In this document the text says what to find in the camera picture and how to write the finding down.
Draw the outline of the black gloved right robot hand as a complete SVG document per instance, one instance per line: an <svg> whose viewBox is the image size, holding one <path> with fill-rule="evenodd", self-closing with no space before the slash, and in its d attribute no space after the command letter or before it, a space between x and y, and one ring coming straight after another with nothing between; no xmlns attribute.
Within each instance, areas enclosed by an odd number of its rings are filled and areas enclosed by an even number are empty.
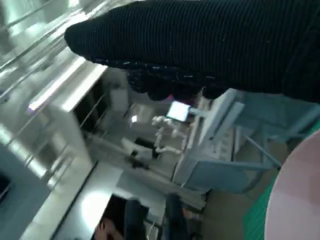
<svg viewBox="0 0 320 240"><path fill-rule="evenodd" d="M320 101L317 0L143 0L69 26L70 50L153 101L229 89Z"/></svg>

